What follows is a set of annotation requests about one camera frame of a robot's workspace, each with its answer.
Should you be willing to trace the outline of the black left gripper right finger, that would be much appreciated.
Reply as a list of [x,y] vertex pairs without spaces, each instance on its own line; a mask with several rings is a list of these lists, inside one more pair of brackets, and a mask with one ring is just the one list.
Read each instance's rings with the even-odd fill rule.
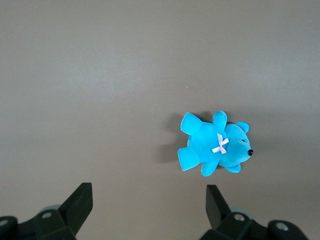
[[306,240],[295,224],[272,220],[262,226],[247,214],[232,211],[216,185],[206,186],[206,214],[211,226],[202,240]]

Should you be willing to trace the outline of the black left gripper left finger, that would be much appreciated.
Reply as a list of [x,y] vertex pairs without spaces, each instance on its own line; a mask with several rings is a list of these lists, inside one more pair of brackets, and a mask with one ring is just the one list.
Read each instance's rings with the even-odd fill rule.
[[75,240],[93,209],[92,183],[83,182],[58,208],[40,211],[18,223],[14,216],[0,218],[2,240]]

